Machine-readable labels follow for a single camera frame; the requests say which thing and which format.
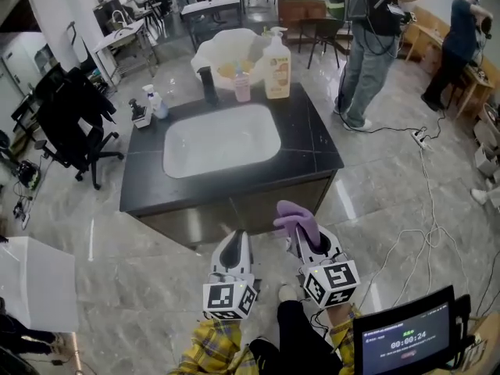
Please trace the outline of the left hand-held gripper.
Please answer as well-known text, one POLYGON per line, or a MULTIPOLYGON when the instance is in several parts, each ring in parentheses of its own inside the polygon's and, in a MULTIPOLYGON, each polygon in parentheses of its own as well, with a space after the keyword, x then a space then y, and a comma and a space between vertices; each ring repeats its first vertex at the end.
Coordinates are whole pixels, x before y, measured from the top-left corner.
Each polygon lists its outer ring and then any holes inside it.
POLYGON ((203 284, 203 312, 220 321, 247 319, 258 297, 252 264, 248 233, 236 230, 227 235, 212 254, 213 270, 203 284))

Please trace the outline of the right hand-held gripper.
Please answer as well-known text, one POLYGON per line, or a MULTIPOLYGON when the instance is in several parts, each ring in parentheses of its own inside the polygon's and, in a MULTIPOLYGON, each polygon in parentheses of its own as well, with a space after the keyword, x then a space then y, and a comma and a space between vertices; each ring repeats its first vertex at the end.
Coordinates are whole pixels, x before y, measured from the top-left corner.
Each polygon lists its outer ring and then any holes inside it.
POLYGON ((337 236, 323 226, 318 229, 322 255, 313 254, 300 224, 295 227, 296 247, 291 248, 291 253, 301 261, 298 281, 305 296, 326 309, 348 302, 360 281, 355 262, 348 260, 337 236))

